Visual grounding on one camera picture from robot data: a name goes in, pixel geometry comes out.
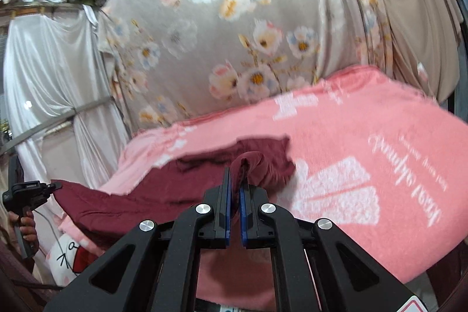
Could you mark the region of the person's left hand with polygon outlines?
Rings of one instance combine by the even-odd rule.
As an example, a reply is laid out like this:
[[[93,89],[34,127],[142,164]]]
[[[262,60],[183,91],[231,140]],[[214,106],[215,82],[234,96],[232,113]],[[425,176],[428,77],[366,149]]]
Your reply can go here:
[[[12,211],[9,211],[8,219],[12,246],[16,249],[18,253],[21,252],[16,234],[14,232],[14,226],[19,224],[22,237],[31,246],[33,254],[36,254],[39,249],[39,242],[33,213],[31,211],[27,211],[25,213],[25,216],[20,217]]]

